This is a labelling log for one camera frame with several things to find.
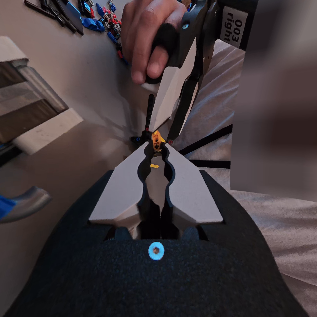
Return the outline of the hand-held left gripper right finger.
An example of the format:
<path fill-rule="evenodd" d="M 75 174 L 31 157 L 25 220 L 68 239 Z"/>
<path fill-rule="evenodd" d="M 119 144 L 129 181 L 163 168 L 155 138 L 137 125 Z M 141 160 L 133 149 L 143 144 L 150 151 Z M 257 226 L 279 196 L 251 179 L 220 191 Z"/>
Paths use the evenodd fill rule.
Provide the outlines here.
<path fill-rule="evenodd" d="M 164 176 L 168 180 L 165 206 L 178 229 L 221 223 L 223 217 L 200 170 L 169 144 L 162 145 Z"/>

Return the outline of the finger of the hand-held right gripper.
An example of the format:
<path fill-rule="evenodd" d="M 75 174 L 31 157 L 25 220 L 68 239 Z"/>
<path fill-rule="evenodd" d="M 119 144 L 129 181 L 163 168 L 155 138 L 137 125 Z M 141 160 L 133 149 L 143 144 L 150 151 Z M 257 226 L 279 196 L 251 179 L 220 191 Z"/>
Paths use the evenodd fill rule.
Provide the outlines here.
<path fill-rule="evenodd" d="M 196 38 L 181 68 L 168 66 L 163 72 L 153 112 L 149 124 L 149 132 L 155 132 L 170 118 L 174 105 L 180 97 L 185 79 L 191 74 L 196 57 Z"/>
<path fill-rule="evenodd" d="M 178 108 L 176 110 L 171 128 L 169 129 L 169 134 L 167 137 L 168 140 L 175 140 L 181 133 L 192 109 L 196 95 L 200 89 L 203 77 L 204 76 L 201 75 L 199 79 L 197 79 L 191 76 L 185 82 L 182 94 L 180 96 Z"/>

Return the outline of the black lego assembly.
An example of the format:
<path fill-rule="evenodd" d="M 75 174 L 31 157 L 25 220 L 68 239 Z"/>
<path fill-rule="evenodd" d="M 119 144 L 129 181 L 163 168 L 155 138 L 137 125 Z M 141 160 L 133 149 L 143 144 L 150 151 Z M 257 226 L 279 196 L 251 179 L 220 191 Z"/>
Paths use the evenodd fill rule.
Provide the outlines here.
<path fill-rule="evenodd" d="M 145 121 L 145 129 L 142 131 L 141 136 L 132 136 L 130 137 L 131 142 L 133 142 L 136 146 L 140 147 L 147 141 L 152 141 L 153 143 L 153 154 L 154 157 L 161 156 L 161 144 L 166 143 L 166 141 L 162 138 L 160 132 L 156 130 L 151 133 L 149 131 L 149 125 L 151 120 L 151 115 L 153 112 L 153 107 L 155 103 L 155 97 L 153 94 L 149 95 L 148 105 L 147 105 L 147 113 L 146 113 L 146 121 Z"/>

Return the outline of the pile of loose lego pieces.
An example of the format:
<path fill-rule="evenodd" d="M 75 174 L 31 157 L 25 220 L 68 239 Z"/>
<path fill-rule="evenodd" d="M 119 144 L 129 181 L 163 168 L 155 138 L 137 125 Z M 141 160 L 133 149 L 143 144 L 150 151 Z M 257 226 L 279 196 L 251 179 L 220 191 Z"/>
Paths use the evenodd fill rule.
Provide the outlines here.
<path fill-rule="evenodd" d="M 83 27 L 99 33 L 106 33 L 109 39 L 114 43 L 117 54 L 121 61 L 129 66 L 122 54 L 121 26 L 122 22 L 117 18 L 115 11 L 116 6 L 113 1 L 109 0 L 108 7 L 95 5 L 99 19 L 95 18 L 93 1 L 78 0 L 77 7 L 67 0 L 40 0 L 37 6 L 30 1 L 24 1 L 24 4 L 51 19 L 56 20 L 62 27 L 67 27 L 73 33 L 83 35 Z"/>

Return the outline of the person's right hand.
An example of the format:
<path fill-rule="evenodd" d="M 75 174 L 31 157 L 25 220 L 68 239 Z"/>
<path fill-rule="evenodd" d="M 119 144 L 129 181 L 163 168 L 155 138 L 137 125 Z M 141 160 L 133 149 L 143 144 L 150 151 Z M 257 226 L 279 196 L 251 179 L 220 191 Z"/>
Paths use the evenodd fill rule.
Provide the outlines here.
<path fill-rule="evenodd" d="M 122 14 L 123 56 L 131 64 L 132 80 L 145 83 L 146 76 L 158 78 L 168 62 L 168 52 L 152 44 L 159 27 L 169 23 L 178 28 L 186 7 L 176 0 L 136 0 L 125 5 Z"/>

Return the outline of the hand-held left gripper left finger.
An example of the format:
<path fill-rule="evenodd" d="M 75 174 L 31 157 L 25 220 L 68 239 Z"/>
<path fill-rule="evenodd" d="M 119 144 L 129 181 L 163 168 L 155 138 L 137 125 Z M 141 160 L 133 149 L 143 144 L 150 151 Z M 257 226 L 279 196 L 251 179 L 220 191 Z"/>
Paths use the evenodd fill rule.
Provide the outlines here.
<path fill-rule="evenodd" d="M 145 159 L 144 143 L 113 170 L 89 221 L 132 229 L 140 222 L 137 203 L 141 200 L 143 184 L 138 167 Z"/>

